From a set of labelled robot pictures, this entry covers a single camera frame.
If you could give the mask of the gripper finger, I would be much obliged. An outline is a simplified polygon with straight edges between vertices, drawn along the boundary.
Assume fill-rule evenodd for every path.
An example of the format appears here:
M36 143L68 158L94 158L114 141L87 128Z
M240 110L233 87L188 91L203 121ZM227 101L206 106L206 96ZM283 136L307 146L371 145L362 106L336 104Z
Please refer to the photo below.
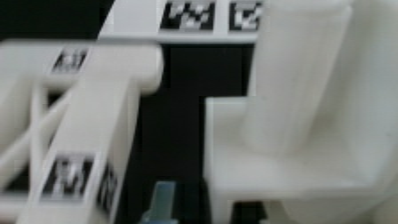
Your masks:
M178 224L172 218L176 183L158 181L153 189L149 209L142 214L140 224Z

